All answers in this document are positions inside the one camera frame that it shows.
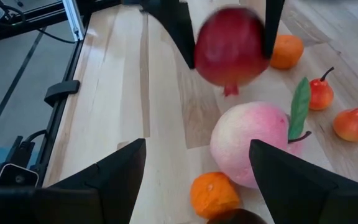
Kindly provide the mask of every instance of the gray floor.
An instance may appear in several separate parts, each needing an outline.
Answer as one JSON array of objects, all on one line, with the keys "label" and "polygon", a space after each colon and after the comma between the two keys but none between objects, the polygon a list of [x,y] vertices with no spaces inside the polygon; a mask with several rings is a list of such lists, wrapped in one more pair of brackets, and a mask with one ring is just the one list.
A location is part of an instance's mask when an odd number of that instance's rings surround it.
[{"label": "gray floor", "polygon": [[[6,4],[15,6],[13,0]],[[22,0],[25,9],[33,9],[53,0]],[[66,40],[73,40],[70,26],[62,22],[49,26],[47,32]],[[38,36],[37,31],[0,40],[0,103],[22,66],[26,55]],[[61,82],[73,51],[71,44],[59,42],[42,36],[28,66],[13,91],[0,117],[0,159],[4,159],[16,136],[25,138],[48,125],[52,108],[44,102],[47,88]],[[37,145],[32,162],[40,148],[42,138]]]}]

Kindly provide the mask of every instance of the red pomegranate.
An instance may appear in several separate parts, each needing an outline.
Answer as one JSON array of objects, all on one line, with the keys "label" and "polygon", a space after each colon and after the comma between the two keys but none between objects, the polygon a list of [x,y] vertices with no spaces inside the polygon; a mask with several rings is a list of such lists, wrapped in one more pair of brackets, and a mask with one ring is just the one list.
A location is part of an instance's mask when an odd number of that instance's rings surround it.
[{"label": "red pomegranate", "polygon": [[195,67],[208,82],[238,95],[269,65],[262,54],[264,25],[245,7],[225,7],[203,24],[195,47]]}]

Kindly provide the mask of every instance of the pear stem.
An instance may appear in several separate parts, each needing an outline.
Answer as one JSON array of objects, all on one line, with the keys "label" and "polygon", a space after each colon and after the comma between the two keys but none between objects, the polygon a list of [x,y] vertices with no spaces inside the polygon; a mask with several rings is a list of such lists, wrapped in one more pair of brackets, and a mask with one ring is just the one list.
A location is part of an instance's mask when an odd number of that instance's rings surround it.
[{"label": "pear stem", "polygon": [[302,141],[302,140],[304,140],[305,138],[309,137],[309,135],[311,135],[311,131],[307,131],[307,132],[306,132],[302,137],[300,137],[300,138],[288,140],[288,143],[291,144],[291,143],[294,143],[294,142]]},{"label": "pear stem", "polygon": [[320,81],[324,81],[328,75],[328,73],[332,72],[334,70],[334,67],[331,67],[326,73],[324,73],[323,77],[320,78]]}]

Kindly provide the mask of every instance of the small pear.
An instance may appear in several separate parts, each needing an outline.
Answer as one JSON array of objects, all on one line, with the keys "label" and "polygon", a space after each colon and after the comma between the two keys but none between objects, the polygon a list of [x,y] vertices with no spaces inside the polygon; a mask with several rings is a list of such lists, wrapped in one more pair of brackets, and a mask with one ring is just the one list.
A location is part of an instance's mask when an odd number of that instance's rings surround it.
[{"label": "small pear", "polygon": [[340,112],[334,120],[335,133],[350,142],[358,142],[358,108]]},{"label": "small pear", "polygon": [[321,78],[310,81],[311,98],[309,109],[323,110],[333,102],[334,91],[326,80],[328,73],[333,70],[334,67],[331,67]]}]

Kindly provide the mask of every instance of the artificial fruit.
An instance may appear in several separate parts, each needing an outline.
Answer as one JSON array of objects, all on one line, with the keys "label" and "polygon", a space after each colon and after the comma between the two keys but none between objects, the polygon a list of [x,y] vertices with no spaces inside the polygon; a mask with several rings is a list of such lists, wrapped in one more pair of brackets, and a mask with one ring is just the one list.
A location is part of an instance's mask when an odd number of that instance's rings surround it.
[{"label": "artificial fruit", "polygon": [[310,81],[311,99],[309,108],[311,110],[323,110],[334,100],[334,91],[326,80],[328,73],[334,70],[331,67],[321,78]]},{"label": "artificial fruit", "polygon": [[225,112],[216,124],[210,150],[222,172],[239,185],[257,189],[249,160],[249,146],[253,139],[262,140],[283,151],[300,156],[299,142],[308,114],[310,86],[303,79],[295,91],[291,117],[277,106],[267,102],[237,105]]},{"label": "artificial fruit", "polygon": [[214,217],[207,224],[267,224],[257,214],[248,210],[237,208]]},{"label": "artificial fruit", "polygon": [[277,35],[270,66],[287,70],[297,65],[304,50],[302,40],[290,34]]},{"label": "artificial fruit", "polygon": [[190,198],[196,214],[207,219],[240,204],[229,178],[222,172],[209,172],[197,177],[191,185]]},{"label": "artificial fruit", "polygon": [[224,86],[225,96],[238,95],[269,65],[263,56],[264,25],[245,7],[225,7],[201,27],[195,47],[195,67],[208,82]]},{"label": "artificial fruit", "polygon": [[358,108],[340,112],[334,120],[335,133],[350,142],[358,142]]}]

